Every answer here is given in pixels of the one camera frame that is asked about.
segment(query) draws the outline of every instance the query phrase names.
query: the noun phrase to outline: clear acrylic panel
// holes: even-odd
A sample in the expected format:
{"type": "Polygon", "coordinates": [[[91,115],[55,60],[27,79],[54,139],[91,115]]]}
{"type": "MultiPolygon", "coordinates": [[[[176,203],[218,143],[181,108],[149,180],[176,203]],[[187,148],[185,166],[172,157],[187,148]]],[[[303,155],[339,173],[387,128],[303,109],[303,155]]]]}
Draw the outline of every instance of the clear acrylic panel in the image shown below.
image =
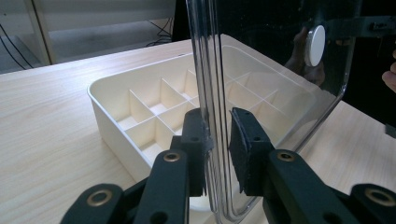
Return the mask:
{"type": "Polygon", "coordinates": [[[233,107],[253,113],[275,148],[298,151],[344,94],[354,38],[334,20],[361,1],[188,0],[198,94],[213,142],[207,181],[218,222],[258,201],[239,193],[228,152],[233,107]]]}

